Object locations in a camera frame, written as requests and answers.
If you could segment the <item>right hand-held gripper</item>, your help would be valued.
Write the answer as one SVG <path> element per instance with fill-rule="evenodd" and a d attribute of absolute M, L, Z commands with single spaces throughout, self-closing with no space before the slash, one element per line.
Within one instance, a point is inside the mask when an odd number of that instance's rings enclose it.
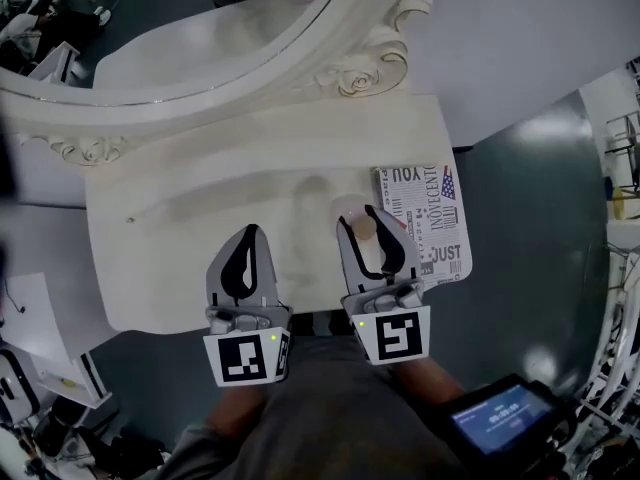
<path fill-rule="evenodd" d="M 370 364 L 425 358 L 430 345 L 430 306 L 422 303 L 423 282 L 415 280 L 420 270 L 418 248 L 393 215 L 369 204 L 364 210 L 376 224 L 380 272 L 368 270 L 352 227 L 340 217 L 336 234 L 345 283 L 353 294 L 342 299 L 343 308 Z M 388 284 L 413 281 L 380 288 L 384 279 Z"/>

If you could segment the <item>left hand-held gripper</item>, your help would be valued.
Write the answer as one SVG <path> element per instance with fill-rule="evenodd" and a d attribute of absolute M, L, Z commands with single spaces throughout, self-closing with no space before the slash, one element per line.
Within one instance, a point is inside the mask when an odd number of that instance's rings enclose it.
<path fill-rule="evenodd" d="M 291 311 L 278 303 L 268 239 L 257 224 L 229 238 L 206 272 L 210 331 L 204 344 L 216 384 L 238 387 L 282 381 L 291 348 Z"/>

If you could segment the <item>person's left forearm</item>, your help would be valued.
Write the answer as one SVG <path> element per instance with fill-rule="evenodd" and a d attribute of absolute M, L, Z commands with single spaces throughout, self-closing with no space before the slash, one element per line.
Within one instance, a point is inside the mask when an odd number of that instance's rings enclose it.
<path fill-rule="evenodd" d="M 261 386 L 230 387 L 205 420 L 219 436 L 230 440 L 244 438 L 259 420 L 266 403 Z"/>

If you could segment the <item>person's right forearm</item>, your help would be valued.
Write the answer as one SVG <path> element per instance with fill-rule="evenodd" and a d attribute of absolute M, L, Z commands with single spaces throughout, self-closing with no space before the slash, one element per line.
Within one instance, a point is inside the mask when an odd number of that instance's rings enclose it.
<path fill-rule="evenodd" d="M 465 394 L 462 386 L 430 357 L 397 363 L 393 372 L 410 395 L 426 404 L 444 404 Z"/>

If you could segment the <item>white carved dressing table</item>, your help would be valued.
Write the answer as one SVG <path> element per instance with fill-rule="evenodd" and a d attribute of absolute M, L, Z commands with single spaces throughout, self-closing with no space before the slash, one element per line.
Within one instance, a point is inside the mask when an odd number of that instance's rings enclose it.
<path fill-rule="evenodd" d="M 88 224 L 108 320 L 154 334 L 205 328 L 206 271 L 253 223 L 267 236 L 281 301 L 336 309 L 347 288 L 332 201 L 374 202 L 375 167 L 452 158 L 437 97 L 394 90 L 236 116 L 91 168 Z"/>

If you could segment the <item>black and white printed book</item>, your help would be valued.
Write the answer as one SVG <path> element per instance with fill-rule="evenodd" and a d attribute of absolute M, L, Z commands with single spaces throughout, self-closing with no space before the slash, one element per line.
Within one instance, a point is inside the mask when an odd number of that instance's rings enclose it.
<path fill-rule="evenodd" d="M 376 167 L 372 173 L 379 205 L 416 243 L 425 288 L 468 277 L 473 260 L 455 164 Z"/>

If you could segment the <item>person's grey shirt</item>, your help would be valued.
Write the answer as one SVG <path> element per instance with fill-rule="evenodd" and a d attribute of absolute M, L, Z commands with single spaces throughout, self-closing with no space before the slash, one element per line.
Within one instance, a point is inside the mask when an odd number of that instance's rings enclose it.
<path fill-rule="evenodd" d="M 251 431 L 187 427 L 157 480 L 470 480 L 431 429 L 438 405 L 410 395 L 394 365 L 370 365 L 353 336 L 297 338 Z"/>

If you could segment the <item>white open cabinet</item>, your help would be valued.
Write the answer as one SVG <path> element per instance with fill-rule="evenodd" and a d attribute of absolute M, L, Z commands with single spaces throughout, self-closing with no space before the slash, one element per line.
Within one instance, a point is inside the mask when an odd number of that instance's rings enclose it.
<path fill-rule="evenodd" d="M 89 409 L 97 409 L 112 397 L 89 352 L 71 361 L 32 357 L 38 384 L 58 396 Z"/>

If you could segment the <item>black device with blue screen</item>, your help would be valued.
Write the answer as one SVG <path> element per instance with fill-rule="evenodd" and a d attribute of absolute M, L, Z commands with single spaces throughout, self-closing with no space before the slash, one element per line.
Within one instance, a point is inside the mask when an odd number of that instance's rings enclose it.
<path fill-rule="evenodd" d="M 574 412 L 544 383 L 508 375 L 441 408 L 445 440 L 480 459 L 542 449 L 554 431 L 577 428 Z"/>

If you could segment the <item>white black-trimmed machine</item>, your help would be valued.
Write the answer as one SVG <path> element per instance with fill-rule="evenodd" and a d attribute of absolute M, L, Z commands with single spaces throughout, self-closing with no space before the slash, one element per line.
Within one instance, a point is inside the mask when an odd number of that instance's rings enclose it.
<path fill-rule="evenodd" d="M 0 349 L 0 423 L 13 427 L 40 411 L 40 403 L 16 356 Z"/>

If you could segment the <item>yellow chair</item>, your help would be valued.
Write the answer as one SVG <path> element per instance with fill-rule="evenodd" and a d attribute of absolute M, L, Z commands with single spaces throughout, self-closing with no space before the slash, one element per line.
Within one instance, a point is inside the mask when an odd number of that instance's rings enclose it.
<path fill-rule="evenodd" d="M 625 203 L 640 199 L 640 192 L 627 188 L 615 187 L 612 192 L 611 206 L 615 220 L 626 220 Z"/>

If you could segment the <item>white metal rack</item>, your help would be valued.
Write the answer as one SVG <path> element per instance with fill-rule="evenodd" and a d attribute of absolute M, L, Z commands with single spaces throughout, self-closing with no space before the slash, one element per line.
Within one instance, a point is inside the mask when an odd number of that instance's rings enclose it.
<path fill-rule="evenodd" d="M 609 248 L 602 326 L 584 387 L 576 439 L 602 427 L 640 445 L 640 246 Z"/>

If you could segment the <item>oval white-framed mirror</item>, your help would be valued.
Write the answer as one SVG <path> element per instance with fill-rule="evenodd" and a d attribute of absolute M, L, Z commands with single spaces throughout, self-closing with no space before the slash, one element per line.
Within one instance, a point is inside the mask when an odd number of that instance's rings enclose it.
<path fill-rule="evenodd" d="M 65 161 L 114 162 L 174 134 L 270 107 L 401 87 L 404 20 L 433 0 L 248 0 L 145 32 L 104 58 L 90 89 L 0 68 L 9 131 Z"/>

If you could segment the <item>metal frame chair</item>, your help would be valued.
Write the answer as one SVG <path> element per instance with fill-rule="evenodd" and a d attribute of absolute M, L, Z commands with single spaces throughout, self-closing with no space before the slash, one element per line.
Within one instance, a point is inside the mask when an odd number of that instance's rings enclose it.
<path fill-rule="evenodd" d="M 640 191 L 640 110 L 607 120 L 606 126 L 609 139 L 605 154 L 626 159 L 630 183 L 622 188 L 637 193 Z"/>

